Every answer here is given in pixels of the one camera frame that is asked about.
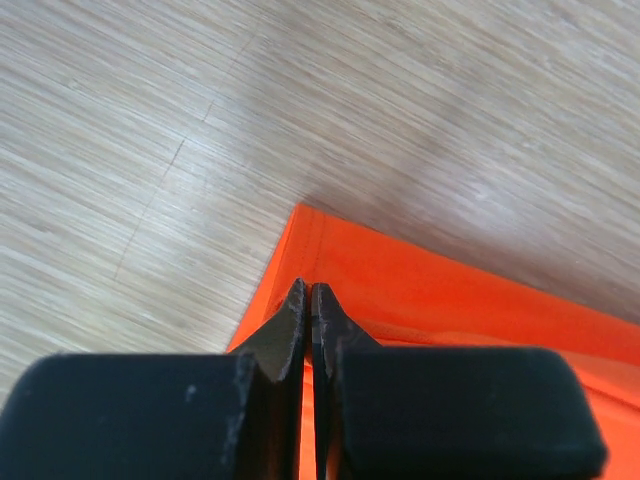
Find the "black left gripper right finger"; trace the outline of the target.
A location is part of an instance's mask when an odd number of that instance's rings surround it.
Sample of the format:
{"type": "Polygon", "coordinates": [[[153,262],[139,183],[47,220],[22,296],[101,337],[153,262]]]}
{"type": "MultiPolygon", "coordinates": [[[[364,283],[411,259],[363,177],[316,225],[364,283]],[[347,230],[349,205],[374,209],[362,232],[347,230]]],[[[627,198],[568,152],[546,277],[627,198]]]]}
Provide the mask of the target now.
{"type": "Polygon", "coordinates": [[[608,450],[569,364],[531,347],[384,346],[310,301],[320,479],[594,479],[608,450]]]}

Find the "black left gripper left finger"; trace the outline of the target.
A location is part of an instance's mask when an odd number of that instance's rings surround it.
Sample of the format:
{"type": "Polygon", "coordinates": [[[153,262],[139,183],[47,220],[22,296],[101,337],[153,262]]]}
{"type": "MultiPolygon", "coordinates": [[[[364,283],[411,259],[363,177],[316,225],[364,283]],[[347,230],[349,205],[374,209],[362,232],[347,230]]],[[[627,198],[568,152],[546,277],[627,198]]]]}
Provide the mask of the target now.
{"type": "Polygon", "coordinates": [[[5,479],[292,479],[306,287],[226,354],[55,354],[1,414],[5,479]]]}

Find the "orange t shirt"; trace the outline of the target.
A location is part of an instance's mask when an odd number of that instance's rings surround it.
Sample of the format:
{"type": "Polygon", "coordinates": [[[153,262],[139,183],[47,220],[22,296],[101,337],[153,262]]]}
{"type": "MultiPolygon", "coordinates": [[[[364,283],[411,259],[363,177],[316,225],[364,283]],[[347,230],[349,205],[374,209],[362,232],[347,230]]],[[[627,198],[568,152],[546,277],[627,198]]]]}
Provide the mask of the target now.
{"type": "Polygon", "coordinates": [[[279,309],[296,279],[328,284],[346,313],[385,345],[557,351],[575,370],[607,444],[604,477],[638,477],[636,325],[300,204],[233,346],[279,309]]]}

